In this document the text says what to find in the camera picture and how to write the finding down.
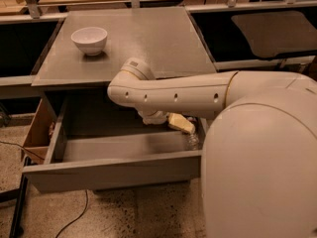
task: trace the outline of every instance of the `floor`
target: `floor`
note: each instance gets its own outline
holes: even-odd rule
[[[23,144],[32,118],[33,114],[13,116],[7,127],[0,128],[0,141]],[[0,144],[0,192],[19,185],[22,166],[19,147]],[[87,195],[83,216],[58,237],[206,237],[199,178],[129,189],[87,191]],[[85,203],[85,190],[41,194],[29,184],[21,237],[56,237],[64,225],[80,215]],[[0,238],[9,237],[14,207],[15,200],[0,203]]]

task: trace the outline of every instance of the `yellow object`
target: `yellow object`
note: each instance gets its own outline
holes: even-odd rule
[[[188,134],[193,134],[195,132],[195,126],[180,114],[170,113],[168,116],[168,126],[171,129]]]

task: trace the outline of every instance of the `gray table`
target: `gray table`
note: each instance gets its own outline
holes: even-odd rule
[[[85,56],[71,41],[84,27],[108,31],[104,53]],[[111,81],[124,61],[147,62],[157,78],[214,73],[182,7],[70,12],[32,86],[87,85]]]

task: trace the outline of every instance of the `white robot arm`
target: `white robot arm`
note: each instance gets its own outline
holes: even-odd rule
[[[128,59],[108,95],[160,122],[167,112],[215,119],[201,163],[208,237],[317,237],[314,80],[269,71],[155,80]]]

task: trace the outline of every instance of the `open drawer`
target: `open drawer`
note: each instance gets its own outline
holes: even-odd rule
[[[67,94],[42,165],[23,173],[41,192],[106,189],[194,179],[200,156],[189,136],[167,125],[147,126],[105,89]]]

